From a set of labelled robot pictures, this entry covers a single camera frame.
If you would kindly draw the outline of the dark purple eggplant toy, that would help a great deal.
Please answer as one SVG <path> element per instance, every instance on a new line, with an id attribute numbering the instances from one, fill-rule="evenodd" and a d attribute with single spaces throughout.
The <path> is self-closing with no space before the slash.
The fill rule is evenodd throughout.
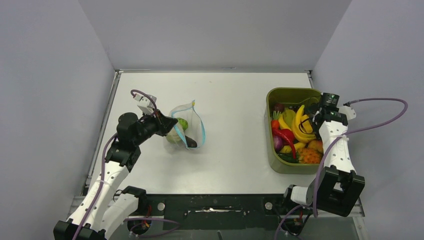
<path id="1" fill-rule="evenodd" d="M 198 147 L 197 142 L 194 139 L 192 139 L 191 137 L 188 137 L 188 136 L 185 135 L 185 140 L 186 140 L 186 145 L 187 145 L 188 148 L 197 148 Z"/>

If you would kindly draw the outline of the clear zip top bag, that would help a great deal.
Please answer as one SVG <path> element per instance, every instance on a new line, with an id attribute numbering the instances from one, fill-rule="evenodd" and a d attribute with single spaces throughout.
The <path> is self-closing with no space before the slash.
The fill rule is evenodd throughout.
<path id="1" fill-rule="evenodd" d="M 179 121 L 178 123 L 173 127 L 182 139 L 182 141 L 179 144 L 173 144 L 166 140 L 166 137 L 163 141 L 164 148 L 169 153 L 174 153 L 177 151 L 182 150 L 197 150 L 201 148 L 206 141 L 206 130 L 203 123 L 202 118 L 199 116 L 195 109 L 196 101 L 192 100 L 189 103 L 178 105 L 175 108 L 173 108 L 168 116 L 171 118 L 183 118 L 187 120 L 188 122 L 188 129 L 183 130 L 182 126 L 180 125 Z M 197 142 L 197 148 L 188 148 L 185 136 L 188 136 L 195 140 Z"/>

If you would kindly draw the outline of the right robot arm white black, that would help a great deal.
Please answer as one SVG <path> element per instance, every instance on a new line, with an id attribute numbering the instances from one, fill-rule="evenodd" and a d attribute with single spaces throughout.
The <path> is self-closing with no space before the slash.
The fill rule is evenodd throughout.
<path id="1" fill-rule="evenodd" d="M 347 217 L 362 190 L 365 179 L 357 174 L 348 148 L 348 121 L 356 117 L 347 105 L 338 107 L 339 95 L 322 93 L 312 107 L 312 128 L 323 145 L 323 157 L 315 179 L 309 186 L 290 185 L 281 199 L 282 209 L 289 214 L 301 206 Z"/>

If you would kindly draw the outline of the yellow bell pepper toy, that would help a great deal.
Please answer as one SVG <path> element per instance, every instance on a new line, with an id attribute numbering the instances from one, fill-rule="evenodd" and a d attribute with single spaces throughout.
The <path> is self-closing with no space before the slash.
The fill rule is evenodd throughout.
<path id="1" fill-rule="evenodd" d="M 308 115 L 303 115 L 300 119 L 299 129 L 304 134 L 313 134 L 314 129 L 310 122 L 310 117 Z"/>

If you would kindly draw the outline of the yellow star fruit toy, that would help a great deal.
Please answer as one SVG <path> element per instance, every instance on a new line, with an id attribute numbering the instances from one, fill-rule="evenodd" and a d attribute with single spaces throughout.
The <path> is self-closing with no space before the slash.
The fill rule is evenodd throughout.
<path id="1" fill-rule="evenodd" d="M 296 117 L 296 112 L 290 108 L 287 108 L 284 110 L 284 112 L 282 113 L 282 118 L 284 120 L 284 122 L 291 128 L 292 127 L 292 123 L 294 121 Z"/>

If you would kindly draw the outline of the green custard apple toy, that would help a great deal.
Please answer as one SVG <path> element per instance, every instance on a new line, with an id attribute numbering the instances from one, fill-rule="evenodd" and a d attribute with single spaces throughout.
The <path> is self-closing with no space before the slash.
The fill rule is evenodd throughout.
<path id="1" fill-rule="evenodd" d="M 182 129 L 185 131 L 189 128 L 189 124 L 188 121 L 185 120 L 184 118 L 178 117 L 178 122 L 181 125 Z"/>

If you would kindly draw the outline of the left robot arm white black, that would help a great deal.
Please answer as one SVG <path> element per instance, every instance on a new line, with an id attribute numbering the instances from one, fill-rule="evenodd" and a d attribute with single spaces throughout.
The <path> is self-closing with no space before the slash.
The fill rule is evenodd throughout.
<path id="1" fill-rule="evenodd" d="M 69 218 L 56 223 L 54 238 L 107 240 L 130 214 L 140 211 L 146 194 L 141 188 L 127 186 L 115 203 L 110 202 L 139 159 L 140 145 L 153 135 L 165 137 L 178 122 L 159 110 L 141 118 L 132 112 L 122 114 L 103 150 L 99 177 Z"/>

